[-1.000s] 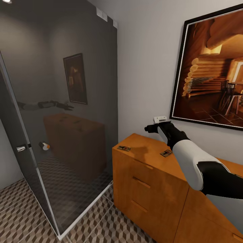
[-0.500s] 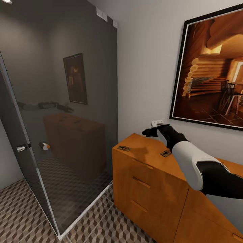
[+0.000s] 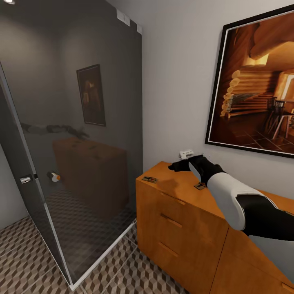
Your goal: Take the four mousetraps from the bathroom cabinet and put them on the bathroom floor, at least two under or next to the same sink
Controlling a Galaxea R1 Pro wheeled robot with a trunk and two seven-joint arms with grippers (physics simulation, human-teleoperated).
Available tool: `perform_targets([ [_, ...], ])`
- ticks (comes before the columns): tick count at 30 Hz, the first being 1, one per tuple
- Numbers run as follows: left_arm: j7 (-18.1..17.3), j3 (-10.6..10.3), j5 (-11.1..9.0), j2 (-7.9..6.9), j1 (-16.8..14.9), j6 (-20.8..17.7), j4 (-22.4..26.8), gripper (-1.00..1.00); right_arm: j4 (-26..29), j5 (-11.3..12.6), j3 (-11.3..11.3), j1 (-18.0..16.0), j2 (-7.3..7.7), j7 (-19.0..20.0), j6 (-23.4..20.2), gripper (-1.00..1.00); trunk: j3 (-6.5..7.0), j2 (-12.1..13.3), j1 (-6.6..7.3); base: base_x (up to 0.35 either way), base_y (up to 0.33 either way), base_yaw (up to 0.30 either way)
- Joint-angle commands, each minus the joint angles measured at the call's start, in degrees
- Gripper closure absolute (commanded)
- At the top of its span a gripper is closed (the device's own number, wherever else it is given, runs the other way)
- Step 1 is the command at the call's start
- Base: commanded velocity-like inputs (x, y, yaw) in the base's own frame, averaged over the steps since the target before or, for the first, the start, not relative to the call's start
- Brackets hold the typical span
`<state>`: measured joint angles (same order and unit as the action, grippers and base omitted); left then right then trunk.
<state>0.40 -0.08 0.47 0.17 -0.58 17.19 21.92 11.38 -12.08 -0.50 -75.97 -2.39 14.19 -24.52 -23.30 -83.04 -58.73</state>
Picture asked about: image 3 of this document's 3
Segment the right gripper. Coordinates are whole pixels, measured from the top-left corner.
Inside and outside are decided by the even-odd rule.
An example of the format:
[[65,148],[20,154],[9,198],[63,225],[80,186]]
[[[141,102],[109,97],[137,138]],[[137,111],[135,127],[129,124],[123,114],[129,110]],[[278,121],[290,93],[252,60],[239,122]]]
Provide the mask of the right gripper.
[[174,170],[175,172],[186,171],[185,168],[185,160],[173,162],[172,165],[169,166],[170,170]]

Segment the mousetrap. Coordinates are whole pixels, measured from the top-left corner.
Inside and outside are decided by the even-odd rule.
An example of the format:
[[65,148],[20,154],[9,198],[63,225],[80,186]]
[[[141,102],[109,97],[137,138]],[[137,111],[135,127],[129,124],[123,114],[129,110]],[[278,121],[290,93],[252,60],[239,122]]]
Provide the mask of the mousetrap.
[[197,188],[198,190],[202,190],[205,188],[205,184],[200,182],[200,183],[194,185],[194,187]]
[[142,178],[142,180],[147,181],[147,182],[151,182],[151,183],[155,183],[155,184],[156,184],[156,182],[158,181],[158,179],[153,178],[153,177],[148,177],[148,176],[144,176],[144,177]]

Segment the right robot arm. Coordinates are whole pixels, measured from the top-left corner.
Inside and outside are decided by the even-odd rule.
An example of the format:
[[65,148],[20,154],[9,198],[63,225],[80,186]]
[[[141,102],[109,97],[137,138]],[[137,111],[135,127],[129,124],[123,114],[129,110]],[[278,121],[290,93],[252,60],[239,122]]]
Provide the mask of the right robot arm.
[[209,190],[226,221],[233,229],[244,232],[269,260],[294,284],[294,215],[275,204],[214,165],[203,154],[180,151],[181,161],[169,166],[175,172],[192,171]]

